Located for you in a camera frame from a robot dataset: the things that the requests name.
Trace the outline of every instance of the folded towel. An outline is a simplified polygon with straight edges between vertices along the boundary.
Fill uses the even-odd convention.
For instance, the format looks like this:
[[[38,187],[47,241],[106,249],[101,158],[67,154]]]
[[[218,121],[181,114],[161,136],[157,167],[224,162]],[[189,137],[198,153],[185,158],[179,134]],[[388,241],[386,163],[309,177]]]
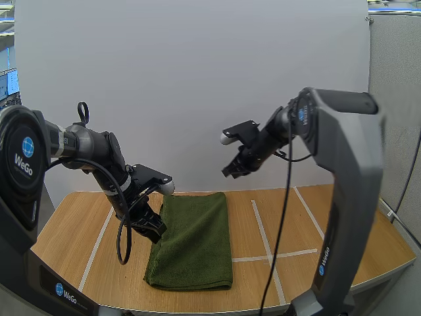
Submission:
[[[230,289],[232,258],[225,194],[164,196],[160,215],[167,230],[152,245],[143,279],[162,290]]]

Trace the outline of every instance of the wooden table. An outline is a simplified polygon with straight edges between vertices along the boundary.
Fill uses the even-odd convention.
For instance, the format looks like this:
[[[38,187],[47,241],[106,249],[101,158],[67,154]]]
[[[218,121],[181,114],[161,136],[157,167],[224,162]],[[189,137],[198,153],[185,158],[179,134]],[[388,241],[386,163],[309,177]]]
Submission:
[[[68,195],[32,249],[60,276],[101,305],[186,313],[256,309],[270,270],[268,256],[273,253],[285,190],[225,194],[234,272],[234,283],[228,291],[167,292],[150,287],[143,276],[151,242],[135,232],[130,260],[121,266],[115,246],[119,221],[105,195],[98,192]],[[285,305],[310,287],[331,198],[331,185],[291,189],[266,306]],[[162,196],[152,194],[149,203],[159,212]],[[414,260],[407,243],[378,211],[351,291],[383,282]]]

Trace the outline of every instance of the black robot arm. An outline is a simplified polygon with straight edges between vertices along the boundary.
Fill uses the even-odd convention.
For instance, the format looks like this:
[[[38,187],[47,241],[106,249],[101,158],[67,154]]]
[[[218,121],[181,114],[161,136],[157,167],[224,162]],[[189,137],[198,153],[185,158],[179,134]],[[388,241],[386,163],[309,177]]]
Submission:
[[[130,209],[132,228],[157,243],[165,232],[165,224],[148,205],[147,194],[158,191],[164,195],[174,192],[172,177],[143,165],[126,165],[114,133],[98,133],[89,128],[89,110],[84,102],[78,104],[80,122],[67,128],[45,121],[50,143],[50,154],[64,162],[69,169],[82,169],[92,173],[111,202],[116,216],[122,220],[123,205],[114,184],[93,165],[72,161],[85,159],[100,164],[117,181]]]
[[[288,315],[339,315],[353,308],[349,289],[367,243],[383,174],[378,106],[367,93],[305,88],[280,107],[259,131],[253,121],[223,131],[221,142],[240,140],[223,169],[234,178],[257,171],[288,143],[288,124],[317,165],[334,174],[334,194],[311,288],[295,298]]]
[[[63,163],[66,168],[92,173],[118,219],[122,220],[130,210],[130,218],[124,217],[122,223],[130,221],[136,232],[158,242],[166,226],[148,205],[147,195],[153,191],[172,194],[172,177],[143,165],[126,165],[116,136],[86,128],[89,121],[86,103],[78,104],[78,112],[81,122],[63,128],[45,120],[40,111],[23,106],[13,105],[0,111],[0,144],[4,149],[0,155],[1,197],[22,224],[33,229],[37,225],[45,171]],[[54,157],[58,160],[51,164]]]

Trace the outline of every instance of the blue logo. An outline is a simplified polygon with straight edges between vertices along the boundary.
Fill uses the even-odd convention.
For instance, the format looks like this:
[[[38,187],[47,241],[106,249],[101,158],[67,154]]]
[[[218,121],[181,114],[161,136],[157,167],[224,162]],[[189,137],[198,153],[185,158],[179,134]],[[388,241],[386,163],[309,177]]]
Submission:
[[[58,296],[62,296],[62,294],[63,294],[63,285],[61,285],[61,283],[57,283],[55,285],[55,292],[57,293]]]
[[[34,154],[34,142],[31,137],[25,137],[22,143],[22,151],[26,158],[30,158]]]
[[[301,122],[304,120],[304,111],[303,111],[303,109],[300,109],[300,111],[298,111],[298,118],[299,118],[299,120]]]

